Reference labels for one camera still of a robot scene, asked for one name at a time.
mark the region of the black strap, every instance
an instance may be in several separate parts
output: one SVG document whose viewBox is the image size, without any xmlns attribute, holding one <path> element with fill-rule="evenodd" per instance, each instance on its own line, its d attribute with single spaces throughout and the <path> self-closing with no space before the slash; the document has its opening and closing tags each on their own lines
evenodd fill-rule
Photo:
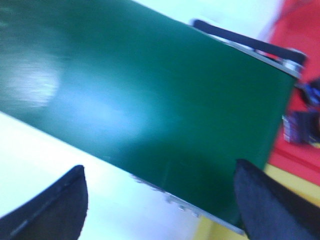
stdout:
<svg viewBox="0 0 320 240">
<path fill-rule="evenodd" d="M 196 29 L 203 31 L 207 34 L 214 35 L 223 39 L 236 42 L 248 46 L 255 50 L 260 50 L 264 53 L 278 56 L 282 59 L 291 60 L 303 66 L 306 55 L 301 52 L 292 51 L 286 48 L 282 48 L 264 41 L 256 40 L 247 36 L 240 35 L 238 33 L 228 31 L 213 25 L 208 24 L 205 21 L 196 19 L 193 21 L 192 26 Z"/>
</svg>

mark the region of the green board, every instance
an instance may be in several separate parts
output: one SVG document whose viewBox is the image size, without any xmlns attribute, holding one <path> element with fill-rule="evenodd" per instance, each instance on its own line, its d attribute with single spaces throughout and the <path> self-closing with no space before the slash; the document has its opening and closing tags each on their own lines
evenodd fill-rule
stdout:
<svg viewBox="0 0 320 240">
<path fill-rule="evenodd" d="M 232 225 L 294 81 L 129 0 L 0 3 L 0 111 Z"/>
</svg>

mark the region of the red surface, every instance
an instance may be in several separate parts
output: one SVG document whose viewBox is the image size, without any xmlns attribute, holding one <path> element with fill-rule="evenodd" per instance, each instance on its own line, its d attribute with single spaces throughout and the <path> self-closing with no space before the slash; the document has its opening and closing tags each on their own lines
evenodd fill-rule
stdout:
<svg viewBox="0 0 320 240">
<path fill-rule="evenodd" d="M 320 0 L 286 0 L 270 42 L 307 54 L 301 82 L 320 77 Z M 307 110 L 297 91 L 288 109 Z M 286 142 L 282 129 L 269 163 L 320 186 L 320 149 Z"/>
</svg>

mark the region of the yellow surface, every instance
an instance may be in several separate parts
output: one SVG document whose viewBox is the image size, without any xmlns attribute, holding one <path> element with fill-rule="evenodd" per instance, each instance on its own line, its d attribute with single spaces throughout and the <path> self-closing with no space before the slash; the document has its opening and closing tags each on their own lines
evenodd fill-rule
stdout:
<svg viewBox="0 0 320 240">
<path fill-rule="evenodd" d="M 265 172 L 291 191 L 320 207 L 320 186 L 267 164 Z M 248 240 L 205 217 L 201 217 L 193 240 Z"/>
</svg>

